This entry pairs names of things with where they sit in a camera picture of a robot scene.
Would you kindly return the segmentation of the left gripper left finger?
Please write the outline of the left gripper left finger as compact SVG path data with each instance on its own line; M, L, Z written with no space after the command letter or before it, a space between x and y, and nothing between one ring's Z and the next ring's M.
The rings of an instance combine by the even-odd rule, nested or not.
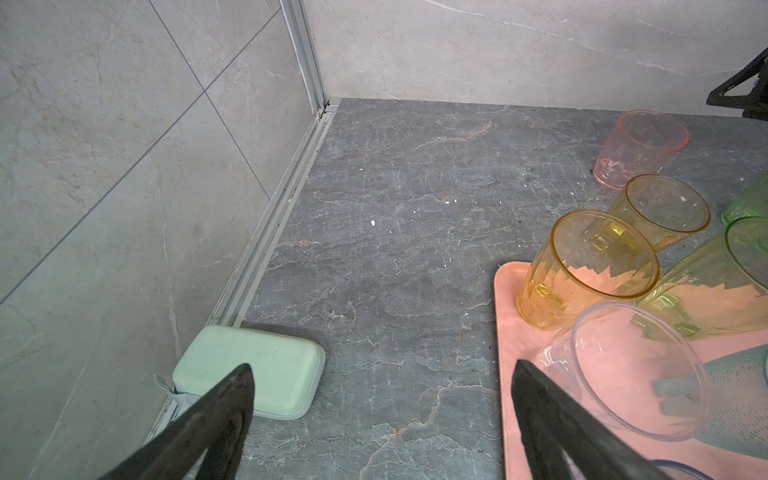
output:
M233 479L253 417L255 384L241 364L105 479Z

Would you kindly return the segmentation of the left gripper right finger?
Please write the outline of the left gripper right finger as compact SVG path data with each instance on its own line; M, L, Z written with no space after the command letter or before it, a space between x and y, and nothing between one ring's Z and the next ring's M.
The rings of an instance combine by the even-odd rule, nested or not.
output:
M511 396L534 479L666 479L528 360L516 362Z

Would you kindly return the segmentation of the clear glass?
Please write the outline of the clear glass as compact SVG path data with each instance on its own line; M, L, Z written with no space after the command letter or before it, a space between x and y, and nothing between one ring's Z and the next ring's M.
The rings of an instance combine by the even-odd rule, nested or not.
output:
M699 356L636 306L587 308L532 362L609 428L678 442L699 434L711 416L712 386Z

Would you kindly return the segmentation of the pink glass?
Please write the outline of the pink glass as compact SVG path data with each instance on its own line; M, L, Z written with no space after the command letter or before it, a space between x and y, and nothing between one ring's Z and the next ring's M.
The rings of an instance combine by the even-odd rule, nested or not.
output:
M684 124L669 114L624 112L597 156L593 176L604 186L621 190L635 176L659 171L689 140Z

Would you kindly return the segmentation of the blue tall glass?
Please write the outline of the blue tall glass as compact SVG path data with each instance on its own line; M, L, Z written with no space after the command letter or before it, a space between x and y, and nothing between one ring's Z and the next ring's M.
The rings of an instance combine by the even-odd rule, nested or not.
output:
M651 463L671 479L712 480L712 477L686 464L673 460L652 460Z

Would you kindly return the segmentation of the tall amber glass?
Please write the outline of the tall amber glass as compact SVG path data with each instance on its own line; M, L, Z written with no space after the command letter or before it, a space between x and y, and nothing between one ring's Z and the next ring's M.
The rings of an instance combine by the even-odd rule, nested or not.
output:
M605 212L576 210L554 223L516 306L529 325L559 330L595 304L644 296L659 278L657 254L640 231Z

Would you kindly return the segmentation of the teal frosted cup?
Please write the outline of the teal frosted cup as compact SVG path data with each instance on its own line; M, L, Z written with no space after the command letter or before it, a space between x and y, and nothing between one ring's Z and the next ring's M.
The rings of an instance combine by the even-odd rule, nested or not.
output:
M662 433L650 438L707 445L767 458L767 347L706 362L700 370L681 353L654 360L652 391Z

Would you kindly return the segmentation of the tall green glass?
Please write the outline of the tall green glass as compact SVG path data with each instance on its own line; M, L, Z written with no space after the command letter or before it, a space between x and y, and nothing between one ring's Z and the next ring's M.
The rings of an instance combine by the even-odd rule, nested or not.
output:
M689 341L767 328L767 219L731 222L636 302Z

